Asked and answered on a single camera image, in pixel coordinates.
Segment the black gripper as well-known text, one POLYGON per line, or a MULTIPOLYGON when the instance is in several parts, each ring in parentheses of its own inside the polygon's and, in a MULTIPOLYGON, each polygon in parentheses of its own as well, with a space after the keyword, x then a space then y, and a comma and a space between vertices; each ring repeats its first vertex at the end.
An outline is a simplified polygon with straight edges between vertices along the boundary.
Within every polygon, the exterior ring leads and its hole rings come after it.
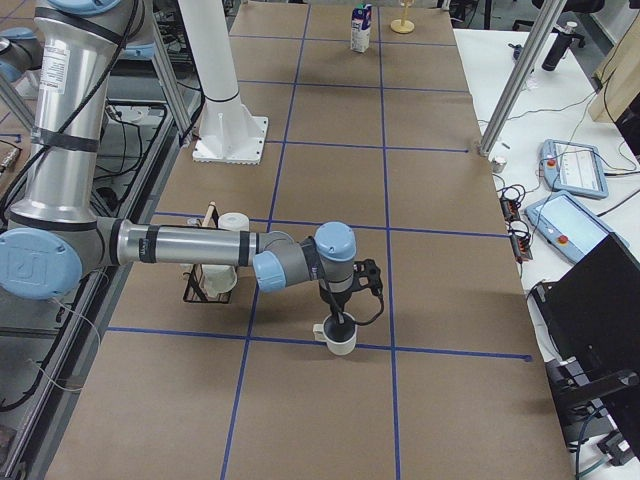
POLYGON ((319 284, 320 298, 329 306, 335 316, 335 341, 347 342, 350 339, 350 315, 345 312, 345 305, 352 296, 351 288, 333 292, 324 283, 319 284))

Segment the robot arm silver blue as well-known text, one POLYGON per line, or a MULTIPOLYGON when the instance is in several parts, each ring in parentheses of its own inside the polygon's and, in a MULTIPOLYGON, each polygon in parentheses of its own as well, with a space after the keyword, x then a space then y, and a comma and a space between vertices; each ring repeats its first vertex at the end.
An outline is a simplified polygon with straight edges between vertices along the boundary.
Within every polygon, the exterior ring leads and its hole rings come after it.
POLYGON ((162 52, 149 1, 39 1, 34 20, 44 39, 39 95, 22 198, 3 200, 1 285, 15 296, 50 299, 73 290, 92 270, 140 261, 252 267, 259 288, 279 291, 315 281, 329 316, 317 340, 341 355, 357 326, 346 302, 355 288, 356 240, 340 222, 297 242, 283 232, 137 225, 109 196, 102 216, 92 200, 109 182, 131 187, 146 151, 119 147, 119 165, 100 166, 107 80, 119 58, 162 52))
POLYGON ((7 81, 13 83, 27 71, 40 70, 42 58, 43 47, 29 28, 1 31, 1 75, 7 81))

